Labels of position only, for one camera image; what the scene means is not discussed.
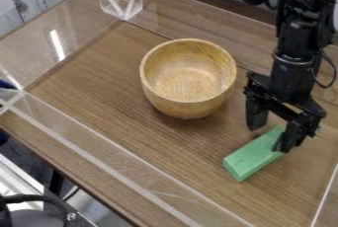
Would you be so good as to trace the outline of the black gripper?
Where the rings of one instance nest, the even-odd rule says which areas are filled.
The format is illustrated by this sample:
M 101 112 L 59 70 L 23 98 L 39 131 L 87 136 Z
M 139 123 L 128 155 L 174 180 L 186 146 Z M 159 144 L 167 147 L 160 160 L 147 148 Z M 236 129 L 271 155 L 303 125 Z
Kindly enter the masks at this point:
M 287 153 L 299 146 L 306 137 L 315 135 L 319 122 L 326 117 L 326 110 L 311 98 L 316 84 L 321 52 L 311 52 L 304 57 L 274 53 L 271 75 L 250 71 L 247 73 L 246 123 L 251 131 L 267 124 L 268 113 L 286 121 L 274 151 Z

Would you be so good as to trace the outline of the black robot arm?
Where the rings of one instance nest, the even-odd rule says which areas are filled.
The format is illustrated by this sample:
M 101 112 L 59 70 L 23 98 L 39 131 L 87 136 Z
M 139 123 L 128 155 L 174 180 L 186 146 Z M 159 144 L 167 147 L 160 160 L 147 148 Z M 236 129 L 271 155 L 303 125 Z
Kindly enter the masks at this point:
M 270 0 L 243 0 L 267 5 Z M 319 84 L 316 75 L 322 61 L 331 58 L 325 48 L 331 44 L 335 0 L 278 0 L 276 38 L 272 71 L 268 75 L 247 73 L 246 118 L 250 129 L 267 123 L 268 114 L 286 120 L 286 128 L 274 149 L 288 152 L 306 137 L 314 136 L 326 110 L 311 97 Z

